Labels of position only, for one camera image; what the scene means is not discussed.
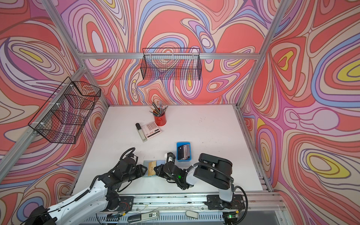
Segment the green card holder wallet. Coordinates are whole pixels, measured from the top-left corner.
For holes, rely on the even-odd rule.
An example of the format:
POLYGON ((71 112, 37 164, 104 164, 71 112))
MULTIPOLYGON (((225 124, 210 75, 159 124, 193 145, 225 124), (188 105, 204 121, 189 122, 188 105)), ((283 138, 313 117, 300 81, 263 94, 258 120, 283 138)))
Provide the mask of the green card holder wallet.
POLYGON ((158 167, 162 164, 165 164, 165 160, 145 160, 143 165, 147 167, 147 171, 145 172, 144 177, 154 177, 156 176, 156 172, 154 170, 155 167, 158 167))

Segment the tan gold credit card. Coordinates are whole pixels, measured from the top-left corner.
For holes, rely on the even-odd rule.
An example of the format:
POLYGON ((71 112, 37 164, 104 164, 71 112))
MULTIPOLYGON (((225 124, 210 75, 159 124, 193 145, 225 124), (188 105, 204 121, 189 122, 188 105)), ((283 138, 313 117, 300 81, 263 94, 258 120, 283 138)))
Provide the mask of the tan gold credit card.
POLYGON ((155 167, 157 166, 157 162, 156 161, 150 161, 148 163, 148 176, 155 176, 156 172, 155 172, 155 167))

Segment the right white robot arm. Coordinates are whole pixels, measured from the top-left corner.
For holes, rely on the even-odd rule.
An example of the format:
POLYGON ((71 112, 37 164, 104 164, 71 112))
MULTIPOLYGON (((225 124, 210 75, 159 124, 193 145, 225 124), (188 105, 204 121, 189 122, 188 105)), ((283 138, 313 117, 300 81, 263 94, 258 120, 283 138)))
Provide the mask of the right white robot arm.
POLYGON ((167 153, 165 163, 154 167, 155 175, 176 184, 181 190, 187 190, 198 181, 203 181, 218 189, 220 200, 227 203, 232 201, 234 178, 231 176, 231 161, 202 153, 198 162, 187 169, 181 169, 175 164, 175 160, 173 153, 167 153))

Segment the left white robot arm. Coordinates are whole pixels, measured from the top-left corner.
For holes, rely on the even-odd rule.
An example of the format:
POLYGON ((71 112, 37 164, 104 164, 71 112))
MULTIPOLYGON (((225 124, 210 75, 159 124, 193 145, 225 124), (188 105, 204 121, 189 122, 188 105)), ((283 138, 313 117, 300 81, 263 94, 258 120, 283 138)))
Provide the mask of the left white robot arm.
POLYGON ((120 159, 108 172, 98 175, 91 185, 76 195, 48 208, 33 210, 23 225, 78 225, 104 210, 115 211, 121 205, 117 190, 123 183, 141 178, 147 167, 138 165, 135 155, 120 159))

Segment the stack of credit cards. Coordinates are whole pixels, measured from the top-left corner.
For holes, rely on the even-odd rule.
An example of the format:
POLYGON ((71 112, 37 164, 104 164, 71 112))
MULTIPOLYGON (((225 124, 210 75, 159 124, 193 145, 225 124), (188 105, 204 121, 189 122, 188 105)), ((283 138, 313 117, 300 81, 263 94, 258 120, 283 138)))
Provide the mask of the stack of credit cards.
POLYGON ((188 160, 190 158, 190 145, 185 144, 178 147, 178 160, 188 160))

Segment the blue plastic card tray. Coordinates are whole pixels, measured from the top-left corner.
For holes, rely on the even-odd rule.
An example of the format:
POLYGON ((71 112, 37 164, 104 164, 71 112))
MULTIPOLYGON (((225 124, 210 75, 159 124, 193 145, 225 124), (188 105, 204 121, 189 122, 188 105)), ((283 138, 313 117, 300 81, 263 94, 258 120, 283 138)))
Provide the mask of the blue plastic card tray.
POLYGON ((191 160, 191 145, 190 142, 177 142, 176 159, 178 161, 190 161, 191 160))

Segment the grey stapler black tip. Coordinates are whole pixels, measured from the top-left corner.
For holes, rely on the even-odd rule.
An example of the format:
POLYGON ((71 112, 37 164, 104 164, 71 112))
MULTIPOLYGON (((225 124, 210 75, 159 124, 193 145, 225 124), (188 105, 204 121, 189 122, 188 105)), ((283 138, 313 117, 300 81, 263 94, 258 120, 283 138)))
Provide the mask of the grey stapler black tip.
POLYGON ((147 141, 147 138, 146 138, 146 136, 145 136, 145 134, 144 134, 144 132, 143 132, 143 130, 142 130, 142 127, 140 126, 139 123, 136 123, 136 129, 137 129, 137 131, 138 131, 138 134, 139 134, 142 142, 146 142, 146 141, 147 141))

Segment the small grey oval object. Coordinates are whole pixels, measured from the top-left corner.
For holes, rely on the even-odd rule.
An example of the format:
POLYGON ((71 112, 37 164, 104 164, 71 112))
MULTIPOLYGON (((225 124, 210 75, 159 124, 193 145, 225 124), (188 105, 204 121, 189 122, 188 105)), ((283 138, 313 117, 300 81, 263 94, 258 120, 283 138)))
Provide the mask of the small grey oval object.
POLYGON ((189 218, 199 219, 199 213, 197 213, 195 211, 186 211, 185 215, 189 218))

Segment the pink calculator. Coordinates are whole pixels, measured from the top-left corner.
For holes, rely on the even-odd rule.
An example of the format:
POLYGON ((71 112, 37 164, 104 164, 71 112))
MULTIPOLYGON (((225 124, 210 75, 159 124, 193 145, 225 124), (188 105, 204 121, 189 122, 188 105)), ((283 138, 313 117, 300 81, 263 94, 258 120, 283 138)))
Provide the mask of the pink calculator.
POLYGON ((141 126, 141 128, 147 139, 153 138, 162 132, 154 121, 141 126))

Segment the grey remote device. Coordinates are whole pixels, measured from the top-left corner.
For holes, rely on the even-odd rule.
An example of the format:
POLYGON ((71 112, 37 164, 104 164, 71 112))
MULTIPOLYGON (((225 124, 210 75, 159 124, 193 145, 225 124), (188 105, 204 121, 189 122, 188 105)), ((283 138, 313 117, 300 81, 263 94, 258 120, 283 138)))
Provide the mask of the grey remote device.
POLYGON ((142 223, 142 222, 145 222, 145 221, 158 219, 159 216, 160 216, 159 211, 151 211, 151 212, 147 212, 147 213, 142 213, 142 214, 136 214, 136 215, 129 216, 128 219, 127 219, 127 222, 129 224, 142 223))

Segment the red metal pen cup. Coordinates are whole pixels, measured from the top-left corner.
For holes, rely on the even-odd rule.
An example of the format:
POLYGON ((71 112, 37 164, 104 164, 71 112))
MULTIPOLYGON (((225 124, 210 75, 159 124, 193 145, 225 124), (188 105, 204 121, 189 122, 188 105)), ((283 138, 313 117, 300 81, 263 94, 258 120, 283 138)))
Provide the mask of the red metal pen cup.
POLYGON ((158 127, 164 126, 167 123, 166 114, 162 113, 161 115, 154 114, 154 122, 158 127))

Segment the pens and pencils bunch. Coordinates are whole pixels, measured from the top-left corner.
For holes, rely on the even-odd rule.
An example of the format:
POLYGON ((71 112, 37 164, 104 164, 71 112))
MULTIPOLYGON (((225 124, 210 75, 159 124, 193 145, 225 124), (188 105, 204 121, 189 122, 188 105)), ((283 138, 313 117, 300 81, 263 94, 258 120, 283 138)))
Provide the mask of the pens and pencils bunch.
POLYGON ((165 115, 165 113, 168 109, 168 106, 163 106, 161 101, 159 103, 159 106, 156 105, 154 102, 152 102, 151 105, 153 106, 151 113, 155 117, 161 117, 161 116, 165 115))

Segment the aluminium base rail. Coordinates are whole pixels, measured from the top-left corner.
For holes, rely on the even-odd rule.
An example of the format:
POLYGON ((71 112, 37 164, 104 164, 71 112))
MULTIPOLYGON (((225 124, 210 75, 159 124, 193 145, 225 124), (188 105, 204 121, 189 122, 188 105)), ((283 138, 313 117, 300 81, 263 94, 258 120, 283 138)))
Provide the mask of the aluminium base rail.
MULTIPOLYGON (((141 213, 152 210, 161 212, 194 212, 210 211, 234 211, 240 209, 240 204, 246 204, 241 200, 241 191, 234 194, 231 203, 220 203, 218 198, 209 198, 214 193, 182 193, 182 194, 130 194, 119 195, 120 209, 133 213, 141 213)), ((249 211, 282 211, 286 209, 285 203, 280 196, 274 192, 255 191, 247 192, 249 211)))

